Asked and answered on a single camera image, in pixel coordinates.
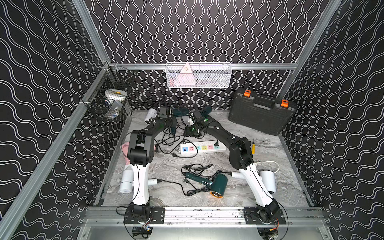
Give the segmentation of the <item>white multicolour power strip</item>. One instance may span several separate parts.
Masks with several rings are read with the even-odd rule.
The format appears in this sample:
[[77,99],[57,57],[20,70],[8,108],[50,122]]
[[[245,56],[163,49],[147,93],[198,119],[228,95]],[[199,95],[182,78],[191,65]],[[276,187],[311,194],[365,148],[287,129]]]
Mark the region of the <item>white multicolour power strip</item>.
[[180,155],[182,157],[191,157],[195,154],[225,152],[226,149],[226,146],[218,140],[192,142],[180,144]]

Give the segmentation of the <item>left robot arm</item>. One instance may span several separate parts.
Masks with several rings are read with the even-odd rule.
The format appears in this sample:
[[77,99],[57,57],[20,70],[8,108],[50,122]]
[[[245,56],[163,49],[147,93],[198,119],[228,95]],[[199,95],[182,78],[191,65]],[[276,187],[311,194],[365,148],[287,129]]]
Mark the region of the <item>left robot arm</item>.
[[148,172],[155,154],[155,138],[166,129],[176,126],[176,119],[170,107],[159,107],[157,115],[148,126],[131,132],[127,157],[134,171],[134,191],[128,212],[134,217],[150,218],[150,195]]

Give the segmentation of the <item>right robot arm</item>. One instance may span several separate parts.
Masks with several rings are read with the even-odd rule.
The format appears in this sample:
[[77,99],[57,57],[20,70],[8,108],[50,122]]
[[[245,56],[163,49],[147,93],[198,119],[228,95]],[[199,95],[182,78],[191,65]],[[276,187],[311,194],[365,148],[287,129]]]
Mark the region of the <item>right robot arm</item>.
[[271,222],[280,210],[280,206],[277,200],[269,193],[257,173],[257,167],[251,150],[251,142],[246,137],[240,138],[225,130],[217,120],[212,118],[203,109],[192,112],[191,117],[197,130],[215,137],[229,149],[230,164],[245,177],[255,196],[260,211],[260,218],[264,222]]

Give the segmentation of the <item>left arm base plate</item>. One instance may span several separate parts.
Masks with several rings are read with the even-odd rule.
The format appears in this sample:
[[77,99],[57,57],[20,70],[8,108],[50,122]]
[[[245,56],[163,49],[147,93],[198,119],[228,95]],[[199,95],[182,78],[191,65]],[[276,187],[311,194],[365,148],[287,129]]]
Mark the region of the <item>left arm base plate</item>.
[[162,225],[165,218],[165,208],[150,206],[130,206],[124,216],[125,225]]

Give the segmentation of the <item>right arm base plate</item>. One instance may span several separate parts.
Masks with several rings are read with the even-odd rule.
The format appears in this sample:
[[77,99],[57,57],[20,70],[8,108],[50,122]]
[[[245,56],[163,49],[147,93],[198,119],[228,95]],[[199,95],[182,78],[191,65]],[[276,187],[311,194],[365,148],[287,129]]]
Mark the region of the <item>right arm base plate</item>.
[[245,207],[243,209],[247,225],[285,225],[287,223],[282,209],[267,211],[263,208]]

